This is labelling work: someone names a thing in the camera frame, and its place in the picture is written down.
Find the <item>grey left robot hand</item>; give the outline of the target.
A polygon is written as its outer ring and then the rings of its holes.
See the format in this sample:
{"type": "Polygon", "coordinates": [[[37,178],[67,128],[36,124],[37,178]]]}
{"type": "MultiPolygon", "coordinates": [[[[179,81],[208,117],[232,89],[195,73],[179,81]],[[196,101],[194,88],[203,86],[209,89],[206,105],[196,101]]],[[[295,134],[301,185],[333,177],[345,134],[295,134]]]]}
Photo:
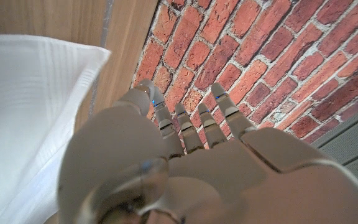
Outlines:
{"type": "Polygon", "coordinates": [[[206,140],[183,105],[180,129],[142,80],[71,138],[58,181],[60,223],[358,223],[358,180],[332,157],[256,128],[212,86],[233,139],[205,105],[206,140]]]}

